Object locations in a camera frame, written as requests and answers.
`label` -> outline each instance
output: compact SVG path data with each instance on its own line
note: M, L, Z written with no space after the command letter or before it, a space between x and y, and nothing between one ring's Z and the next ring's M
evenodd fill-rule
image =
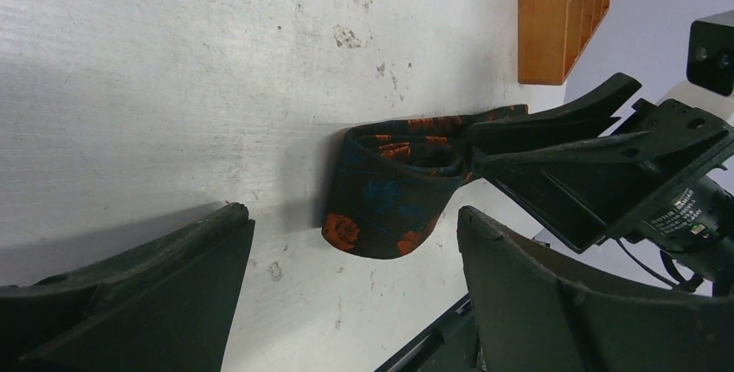
M672 209L651 220L649 224L663 235L688 228L704 212L703 209L696 207L696 202L693 190L686 189Z

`gray background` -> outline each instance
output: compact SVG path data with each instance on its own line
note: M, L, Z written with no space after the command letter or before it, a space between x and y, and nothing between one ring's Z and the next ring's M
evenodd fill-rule
M631 75L643 85L638 97L622 108L622 116L632 112L629 106L639 96L659 100L686 78L691 23L727 10L734 10L734 0L612 0L607 17L568 78L565 101L580 97L616 72ZM734 190L734 171L717 171L711 177L726 189ZM563 250L549 233L543 232L539 238ZM655 247L641 244L633 249L638 258L662 270ZM577 258L612 273L659 284L616 244L593 247Z

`dark fabric with floral print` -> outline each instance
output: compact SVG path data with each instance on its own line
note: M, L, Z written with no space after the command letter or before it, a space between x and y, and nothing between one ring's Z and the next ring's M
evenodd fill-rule
M322 235L355 255L392 259L413 252L434 230L451 195L476 180L484 155L467 143L469 126L527 114L506 106L476 115L360 125L344 135Z

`wooden organizer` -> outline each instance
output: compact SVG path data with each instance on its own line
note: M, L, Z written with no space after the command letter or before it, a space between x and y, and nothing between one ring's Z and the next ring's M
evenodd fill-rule
M562 85L609 10L609 0L518 0L518 81Z

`white tabletop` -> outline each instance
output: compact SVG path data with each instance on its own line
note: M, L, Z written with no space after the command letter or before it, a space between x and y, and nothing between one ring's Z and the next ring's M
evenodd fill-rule
M367 371L466 293L460 206L539 230L484 182L398 260L336 251L315 218L345 127L562 102L517 83L517 0L0 0L0 16L0 284L241 202L257 222L222 369Z

